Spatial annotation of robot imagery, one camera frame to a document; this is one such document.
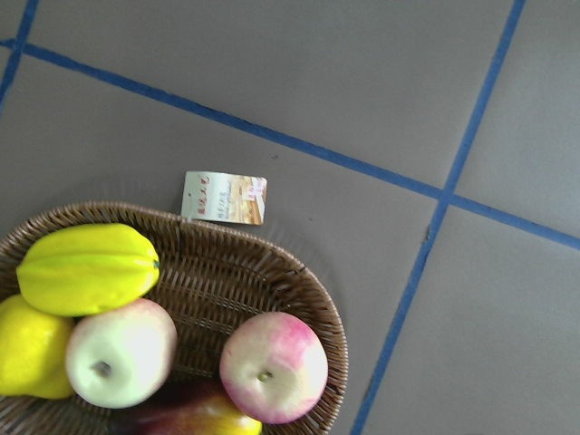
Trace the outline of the yellow lemon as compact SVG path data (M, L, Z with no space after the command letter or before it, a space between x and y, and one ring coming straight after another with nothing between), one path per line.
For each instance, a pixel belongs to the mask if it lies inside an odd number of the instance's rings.
M74 320L41 312L21 295L1 303L1 394L64 399L73 394L65 369Z

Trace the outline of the yellow starfruit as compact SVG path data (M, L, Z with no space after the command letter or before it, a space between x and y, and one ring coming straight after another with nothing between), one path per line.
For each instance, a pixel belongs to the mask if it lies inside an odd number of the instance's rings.
M49 314L79 317L129 304L157 283L152 243L119 223L66 227L34 242L16 268L25 301Z

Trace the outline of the red pink apple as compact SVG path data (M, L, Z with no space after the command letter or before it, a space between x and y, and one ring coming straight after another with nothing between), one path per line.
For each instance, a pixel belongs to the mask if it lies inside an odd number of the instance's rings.
M321 341L305 322L287 313L263 313L243 322L228 338L219 377L246 415L267 424L286 424L319 402L328 361Z

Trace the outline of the pale green apple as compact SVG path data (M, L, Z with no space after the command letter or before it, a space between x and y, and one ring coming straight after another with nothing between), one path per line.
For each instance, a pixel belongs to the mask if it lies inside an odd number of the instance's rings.
M178 333L149 299L83 318L66 352L73 390L88 403L124 409L147 400L168 379Z

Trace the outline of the dark red mango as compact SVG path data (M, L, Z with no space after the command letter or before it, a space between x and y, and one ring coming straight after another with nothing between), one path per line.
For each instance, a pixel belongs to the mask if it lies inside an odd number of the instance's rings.
M262 422L248 417L215 379L163 386L145 402L115 411L110 434L260 434Z

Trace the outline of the small snack packet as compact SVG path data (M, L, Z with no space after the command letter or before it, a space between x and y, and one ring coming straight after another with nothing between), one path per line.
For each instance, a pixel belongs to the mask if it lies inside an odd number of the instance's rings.
M185 174L180 215L194 220L261 226L267 180L215 171Z

